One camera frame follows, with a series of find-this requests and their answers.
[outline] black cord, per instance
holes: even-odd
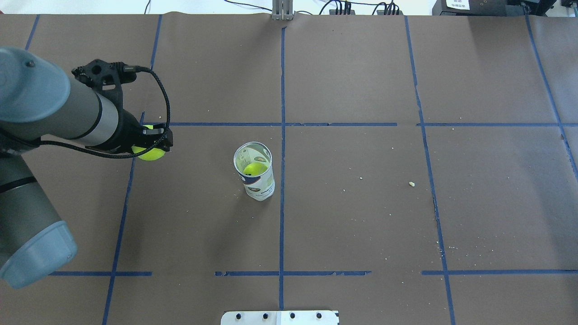
[[[164,127],[164,130],[161,134],[161,136],[147,149],[144,149],[143,151],[139,152],[139,153],[133,153],[133,154],[123,154],[123,155],[115,155],[115,154],[108,154],[108,153],[102,153],[102,152],[98,152],[98,151],[93,151],[90,149],[85,149],[82,147],[77,147],[75,145],[71,145],[70,143],[65,143],[65,142],[59,142],[59,141],[40,141],[38,144],[39,145],[49,145],[49,146],[59,146],[59,147],[64,147],[64,148],[68,148],[68,149],[72,149],[72,150],[76,150],[78,152],[82,152],[82,153],[87,153],[87,154],[92,154],[93,156],[97,156],[97,157],[102,157],[102,158],[110,158],[110,159],[128,159],[128,158],[135,158],[138,156],[142,156],[145,153],[153,150],[157,144],[159,144],[165,137],[166,137],[166,131],[169,128],[169,125],[171,123],[171,104],[169,103],[169,97],[166,94],[166,90],[165,87],[162,85],[161,79],[159,79],[159,77],[157,76],[156,73],[154,73],[154,71],[152,71],[151,69],[145,68],[145,67],[137,67],[137,72],[147,72],[150,73],[154,80],[157,81],[157,84],[159,86],[159,88],[162,91],[162,96],[165,98],[165,103],[166,103],[166,124]]]
[[[351,2],[354,3],[356,5],[366,5],[366,6],[375,6],[375,3],[365,3],[365,2]]]
[[[322,14],[322,13],[323,13],[323,10],[325,9],[325,7],[327,7],[327,5],[329,5],[329,4],[330,4],[331,2],[333,2],[333,1],[339,3],[339,7],[341,8],[341,1],[338,1],[338,0],[329,0],[329,1],[327,1],[327,2],[325,3],[325,5],[321,8],[321,11],[319,11],[319,14]],[[335,14],[337,14],[337,3],[335,4]]]
[[[251,4],[249,4],[249,3],[235,2],[235,1],[230,1],[230,0],[223,0],[223,1],[228,2],[228,3],[234,3],[234,4],[236,4],[236,5],[249,6],[249,7],[259,8],[259,9],[268,10],[268,11],[270,11],[270,12],[273,12],[272,9],[265,8],[265,7],[261,7],[261,6],[251,5]]]
[[[149,0],[149,2],[146,4],[146,7],[144,7],[144,13],[146,14],[146,10],[149,8],[151,0]]]
[[[385,7],[385,8],[383,9],[383,10],[384,10],[384,14],[385,14],[385,11],[387,11],[387,3],[385,3],[385,2],[380,2],[380,3],[378,3],[378,4],[375,6],[375,8],[373,9],[373,12],[371,13],[372,16],[373,16],[373,15],[375,14],[375,12],[377,11],[377,8],[379,8],[379,6],[381,6],[381,5],[383,5],[383,6]]]

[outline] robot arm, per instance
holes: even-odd
[[[151,73],[167,103],[166,124],[142,126],[123,109],[121,84]],[[72,71],[25,50],[0,47],[0,277],[24,287],[76,254],[72,234],[20,155],[60,145],[105,158],[156,157],[173,145],[170,111],[160,80],[144,67],[101,60]],[[42,141],[50,134],[85,146]]]

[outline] can label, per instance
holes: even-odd
[[[247,142],[235,152],[233,164],[247,195],[257,201],[273,195],[273,158],[269,149],[260,142]]]

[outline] black cable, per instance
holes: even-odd
[[[149,8],[151,0],[149,0],[149,2],[146,4],[146,7],[144,7],[144,13],[146,14],[146,10]]]
[[[383,10],[384,10],[384,14],[385,14],[385,11],[387,10],[387,3],[385,3],[385,2],[380,2],[380,3],[378,3],[378,4],[375,6],[375,8],[373,9],[373,12],[371,13],[372,16],[373,16],[373,15],[375,14],[375,12],[377,11],[377,8],[379,8],[379,6],[381,6],[381,5],[383,5],[383,6],[385,7],[385,8],[383,9]]]
[[[323,10],[325,9],[325,7],[327,7],[327,5],[329,5],[329,4],[330,4],[331,2],[333,2],[333,1],[339,3],[339,7],[341,7],[341,1],[338,1],[338,0],[329,0],[329,1],[327,1],[327,2],[325,3],[325,5],[321,8],[321,11],[319,11],[319,14],[322,14],[322,13],[323,13]],[[335,14],[337,14],[337,3],[335,4]]]
[[[395,10],[395,6],[396,6],[396,4],[394,3],[394,0],[391,0],[389,6],[387,8],[387,15],[388,16],[391,16],[393,14],[393,12]]]
[[[375,3],[365,3],[365,2],[351,2],[354,3],[356,5],[366,5],[366,6],[375,6]]]
[[[157,81],[157,84],[162,91],[162,96],[165,98],[165,103],[166,103],[166,124],[165,124],[164,130],[163,130],[161,136],[150,147],[148,147],[147,149],[144,149],[143,151],[141,151],[139,153],[115,155],[115,154],[108,154],[108,153],[93,151],[90,149],[85,149],[82,147],[71,145],[70,143],[59,142],[59,141],[40,141],[38,144],[39,145],[50,145],[50,146],[64,147],[64,148],[76,150],[78,152],[92,154],[93,156],[102,157],[102,158],[110,158],[110,159],[135,158],[138,156],[142,156],[145,153],[153,150],[157,146],[157,144],[159,144],[166,137],[166,131],[168,130],[169,125],[171,123],[171,104],[169,103],[169,97],[166,94],[166,90],[165,90],[165,87],[162,85],[161,79],[159,79],[159,77],[157,76],[156,73],[154,73],[154,71],[152,71],[151,69],[145,68],[145,67],[137,67],[136,71],[137,72],[141,72],[141,71],[147,72],[153,76],[154,80]]]
[[[235,2],[235,1],[230,1],[230,0],[223,0],[223,1],[224,1],[224,2],[228,2],[228,3],[234,3],[234,4],[236,4],[236,5],[243,5],[243,6],[255,7],[255,8],[259,8],[259,9],[268,10],[268,11],[270,11],[270,12],[273,12],[272,9],[265,8],[265,7],[261,7],[261,6],[251,5],[251,4],[249,4],[249,3]]]

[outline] yellow tennis ball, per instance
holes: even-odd
[[[243,174],[247,176],[257,176],[264,173],[267,170],[267,166],[261,164],[260,162],[252,162],[251,164],[247,165],[243,170]]]
[[[141,148],[141,147],[137,147],[137,146],[133,146],[132,148],[132,152],[134,153],[139,153],[142,151],[145,151],[146,148]],[[165,155],[165,151],[159,148],[154,148],[153,150],[142,154],[139,156],[140,159],[142,160],[146,160],[146,161],[153,161],[153,160],[157,160],[159,158],[161,158],[162,156]]]

